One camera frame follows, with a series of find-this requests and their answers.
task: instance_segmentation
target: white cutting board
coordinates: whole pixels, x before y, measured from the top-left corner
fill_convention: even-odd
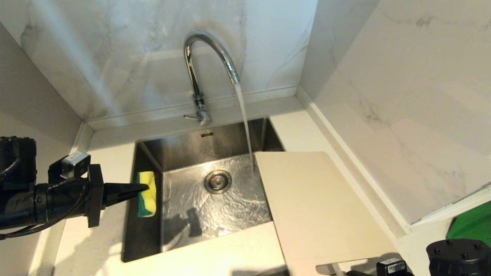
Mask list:
[[[256,159],[292,276],[395,248],[325,152],[258,152]]]

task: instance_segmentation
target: chrome faucet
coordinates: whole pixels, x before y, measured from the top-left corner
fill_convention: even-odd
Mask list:
[[[212,121],[212,118],[210,117],[210,115],[208,114],[208,110],[206,109],[204,94],[199,90],[198,80],[196,79],[196,71],[192,64],[191,45],[194,41],[198,40],[210,45],[210,47],[215,50],[215,52],[217,52],[217,54],[220,56],[221,61],[225,65],[225,69],[227,70],[232,84],[239,83],[239,75],[237,74],[237,70],[235,70],[234,62],[232,61],[232,58],[228,54],[227,50],[225,50],[223,45],[212,34],[203,30],[193,30],[186,36],[184,42],[184,56],[186,58],[186,64],[188,65],[192,88],[194,89],[194,94],[192,98],[194,100],[194,106],[196,107],[196,116],[184,115],[184,118],[198,120],[199,124],[204,126],[209,124]]]

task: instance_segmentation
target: water stream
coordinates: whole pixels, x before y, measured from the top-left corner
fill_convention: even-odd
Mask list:
[[[249,125],[247,124],[246,106],[244,105],[244,98],[242,96],[242,89],[240,83],[236,83],[234,84],[234,86],[235,86],[235,92],[237,92],[237,97],[239,98],[239,104],[241,106],[242,120],[244,120],[245,135],[247,136],[247,146],[249,147],[251,174],[254,175],[254,159],[252,158],[252,147],[250,145]]]

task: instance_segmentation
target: drain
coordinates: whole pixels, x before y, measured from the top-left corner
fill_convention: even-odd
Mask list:
[[[224,193],[230,185],[232,185],[232,177],[224,170],[212,171],[205,178],[205,188],[210,193]]]

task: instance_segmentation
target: sink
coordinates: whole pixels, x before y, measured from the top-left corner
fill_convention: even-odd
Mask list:
[[[248,121],[253,152],[283,151],[268,118]],[[128,204],[123,262],[217,238],[272,221],[244,123],[136,143],[133,182],[153,171],[157,212],[138,218]]]

